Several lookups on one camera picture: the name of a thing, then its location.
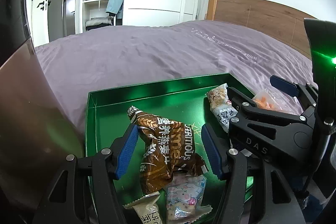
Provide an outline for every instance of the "bed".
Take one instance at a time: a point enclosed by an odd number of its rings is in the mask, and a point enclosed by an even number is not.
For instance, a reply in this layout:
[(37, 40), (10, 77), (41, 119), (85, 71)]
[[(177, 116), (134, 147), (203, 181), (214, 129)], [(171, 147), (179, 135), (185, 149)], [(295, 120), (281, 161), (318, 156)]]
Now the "bed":
[(303, 11), (268, 0), (209, 0), (206, 18), (242, 25), (275, 38), (311, 60)]
[[(289, 45), (251, 28), (219, 21), (171, 27), (111, 26), (36, 48), (66, 115), (84, 134), (89, 91), (229, 72), (253, 93), (273, 74), (312, 83), (311, 61)], [(294, 114), (296, 99), (280, 92)]]

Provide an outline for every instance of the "clear plastic bag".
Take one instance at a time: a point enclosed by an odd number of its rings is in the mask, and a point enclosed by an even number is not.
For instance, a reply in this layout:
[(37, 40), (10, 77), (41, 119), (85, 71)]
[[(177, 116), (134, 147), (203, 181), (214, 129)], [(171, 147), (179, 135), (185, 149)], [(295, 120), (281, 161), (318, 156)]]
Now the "clear plastic bag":
[(227, 83), (210, 90), (206, 95), (210, 103), (211, 112), (227, 133), (230, 119), (237, 114), (237, 110), (232, 107), (227, 97)]
[(259, 91), (252, 100), (257, 104), (258, 108), (293, 114), (289, 105), (271, 89), (265, 88)]
[(201, 206), (206, 177), (192, 177), (186, 173), (174, 173), (166, 190), (167, 224), (191, 223), (211, 212), (210, 205)]

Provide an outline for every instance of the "door handle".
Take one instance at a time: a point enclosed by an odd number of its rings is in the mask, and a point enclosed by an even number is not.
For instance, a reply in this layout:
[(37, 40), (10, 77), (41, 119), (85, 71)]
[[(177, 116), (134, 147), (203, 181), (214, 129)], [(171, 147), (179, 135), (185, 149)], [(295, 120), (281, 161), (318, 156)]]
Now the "door handle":
[(43, 5), (43, 8), (44, 8), (44, 1), (40, 2), (36, 8), (38, 8), (40, 5)]

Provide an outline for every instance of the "green tray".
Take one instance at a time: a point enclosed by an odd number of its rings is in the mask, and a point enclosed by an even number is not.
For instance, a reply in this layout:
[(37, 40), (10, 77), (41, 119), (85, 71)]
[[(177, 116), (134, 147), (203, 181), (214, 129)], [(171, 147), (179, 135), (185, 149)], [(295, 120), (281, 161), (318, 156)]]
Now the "green tray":
[[(124, 86), (90, 92), (86, 113), (86, 156), (92, 156), (104, 147), (110, 147), (113, 140), (124, 134), (130, 120), (127, 109), (135, 107), (156, 115), (190, 124), (194, 130), (196, 152), (205, 160), (209, 172), (205, 174), (207, 184), (202, 205), (210, 204), (212, 212), (197, 222), (210, 223), (213, 219), (225, 181), (219, 181), (212, 171), (201, 140), (201, 127), (208, 122), (216, 134), (227, 138), (227, 134), (210, 111), (205, 93), (223, 83), (235, 87), (246, 96), (254, 95), (229, 73), (195, 76), (140, 85)], [(139, 168), (144, 154), (144, 142), (139, 138), (127, 173), (115, 181), (120, 204), (124, 205), (142, 196), (139, 182)], [(252, 195), (253, 178), (248, 177), (245, 199)], [(160, 191), (158, 200), (160, 214), (165, 219), (165, 195)], [(128, 223), (141, 223), (134, 210), (125, 214)]]

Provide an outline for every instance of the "brown snack package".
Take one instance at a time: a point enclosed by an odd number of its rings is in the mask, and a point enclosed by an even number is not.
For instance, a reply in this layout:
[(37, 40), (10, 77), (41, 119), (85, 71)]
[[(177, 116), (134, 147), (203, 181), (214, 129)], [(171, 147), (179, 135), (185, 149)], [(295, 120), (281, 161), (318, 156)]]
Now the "brown snack package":
[(164, 224), (156, 204), (160, 197), (159, 192), (143, 196), (138, 200), (124, 205), (125, 209), (134, 209), (143, 224)]
[(140, 165), (140, 184), (144, 194), (162, 189), (173, 179), (173, 172), (187, 171), (199, 176), (208, 169), (195, 153), (194, 131), (186, 124), (149, 114), (131, 106), (127, 114), (139, 126), (139, 136), (146, 144)]

